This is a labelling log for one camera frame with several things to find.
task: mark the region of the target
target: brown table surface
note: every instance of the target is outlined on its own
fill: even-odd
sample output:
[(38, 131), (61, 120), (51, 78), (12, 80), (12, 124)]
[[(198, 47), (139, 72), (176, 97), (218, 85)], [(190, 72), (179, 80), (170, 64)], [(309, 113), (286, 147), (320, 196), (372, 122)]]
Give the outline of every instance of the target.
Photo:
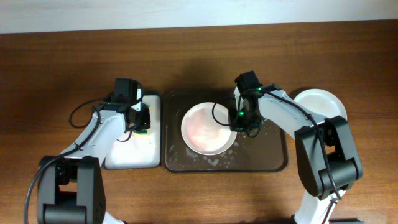
[[(44, 155), (81, 133), (72, 109), (113, 90), (116, 77), (164, 92), (234, 86), (254, 70), (264, 84), (334, 93), (346, 107), (363, 178), (332, 218), (398, 218), (398, 21), (270, 24), (0, 35), (0, 223), (22, 223)], [(90, 115), (84, 109), (76, 123)], [(304, 188), (295, 144), (278, 174), (103, 170), (107, 210), (129, 223), (237, 223), (288, 218)], [(36, 223), (36, 191), (30, 204)]]

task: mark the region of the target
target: white bowl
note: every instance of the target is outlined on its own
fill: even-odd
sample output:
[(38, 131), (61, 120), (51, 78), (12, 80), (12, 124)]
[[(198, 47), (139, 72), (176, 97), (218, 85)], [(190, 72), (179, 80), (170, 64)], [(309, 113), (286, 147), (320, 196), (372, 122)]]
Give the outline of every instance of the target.
[[(237, 132), (229, 126), (219, 125), (211, 115), (214, 103), (195, 105), (182, 119), (181, 133), (187, 146), (195, 152), (207, 156), (227, 150), (234, 143)], [(214, 109), (216, 119), (228, 124), (228, 109), (217, 104)]]
[(317, 114), (333, 118), (342, 116), (347, 119), (347, 112), (342, 102), (326, 90), (311, 89), (298, 94), (294, 101)]

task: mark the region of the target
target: white smudge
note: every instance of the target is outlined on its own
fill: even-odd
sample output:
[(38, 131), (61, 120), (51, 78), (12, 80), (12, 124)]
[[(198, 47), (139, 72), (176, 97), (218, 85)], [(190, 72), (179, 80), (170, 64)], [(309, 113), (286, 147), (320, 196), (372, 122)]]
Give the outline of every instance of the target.
[(187, 156), (190, 156), (190, 157), (192, 157), (192, 158), (197, 158), (198, 157), (198, 154), (196, 154), (196, 153), (194, 153), (194, 152), (191, 152), (191, 150), (189, 150), (189, 148), (185, 148), (185, 151), (187, 152)]
[(208, 159), (207, 162), (210, 163), (212, 166), (217, 166), (218, 159), (215, 159), (213, 162), (211, 161), (211, 159)]

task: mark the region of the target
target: plate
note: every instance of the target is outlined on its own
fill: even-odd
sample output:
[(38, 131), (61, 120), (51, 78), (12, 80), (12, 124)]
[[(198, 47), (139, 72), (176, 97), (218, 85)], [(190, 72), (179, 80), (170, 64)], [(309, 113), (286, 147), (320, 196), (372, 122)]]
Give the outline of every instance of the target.
[(326, 90), (310, 89), (298, 94), (294, 101), (317, 114), (333, 118), (342, 116), (347, 119), (347, 112), (342, 102)]
[[(218, 124), (211, 114), (214, 103), (206, 102), (195, 105), (184, 115), (181, 123), (182, 138), (193, 151), (212, 156), (227, 150), (234, 143), (237, 132), (229, 126)], [(216, 119), (228, 124), (228, 109), (222, 105), (215, 106)]]

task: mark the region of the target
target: black tray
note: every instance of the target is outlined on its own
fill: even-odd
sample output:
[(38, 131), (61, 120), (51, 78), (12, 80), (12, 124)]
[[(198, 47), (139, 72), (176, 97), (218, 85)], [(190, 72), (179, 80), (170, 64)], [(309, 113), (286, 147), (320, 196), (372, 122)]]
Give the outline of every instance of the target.
[[(231, 96), (233, 89), (172, 90), (163, 95), (162, 165), (171, 172), (279, 172), (288, 163), (285, 133), (265, 121), (256, 138), (238, 133), (234, 144), (221, 154), (204, 156), (191, 150), (182, 139), (185, 113), (203, 102)], [(234, 108), (235, 101), (221, 102)]]

